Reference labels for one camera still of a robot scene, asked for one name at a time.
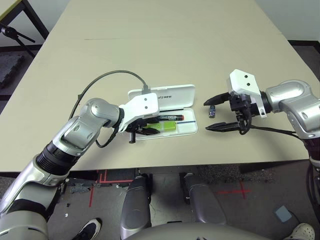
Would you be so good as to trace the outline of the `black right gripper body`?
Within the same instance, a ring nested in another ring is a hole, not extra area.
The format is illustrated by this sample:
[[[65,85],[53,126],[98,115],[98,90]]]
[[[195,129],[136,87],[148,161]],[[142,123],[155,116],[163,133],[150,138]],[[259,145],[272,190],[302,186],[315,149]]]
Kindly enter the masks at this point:
[[[239,123],[239,133],[245,135],[252,126],[252,118],[259,115],[256,103],[247,94],[233,95],[229,99],[230,108]]]

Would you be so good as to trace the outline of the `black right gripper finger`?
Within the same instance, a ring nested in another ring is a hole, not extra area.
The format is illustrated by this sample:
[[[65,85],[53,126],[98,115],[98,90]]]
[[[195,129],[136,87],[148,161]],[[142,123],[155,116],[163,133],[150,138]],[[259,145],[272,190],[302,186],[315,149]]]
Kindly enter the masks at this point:
[[[211,97],[210,99],[206,100],[203,105],[204,106],[216,106],[216,105],[220,105],[223,104],[226,101],[230,100],[231,95],[226,92],[226,93],[222,93],[222,94],[218,94],[216,96]]]
[[[232,131],[240,131],[241,127],[238,122],[219,122],[214,123],[212,125],[209,125],[205,127],[206,130],[212,131],[212,132],[232,132]]]

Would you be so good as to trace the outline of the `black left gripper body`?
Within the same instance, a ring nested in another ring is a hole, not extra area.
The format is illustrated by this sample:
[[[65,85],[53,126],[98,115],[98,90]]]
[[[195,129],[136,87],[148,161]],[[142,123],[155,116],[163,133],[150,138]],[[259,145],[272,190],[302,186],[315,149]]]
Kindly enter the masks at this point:
[[[139,131],[139,128],[143,125],[142,119],[137,119],[130,123],[125,131],[129,133],[129,143],[134,144],[136,142],[136,133]]]

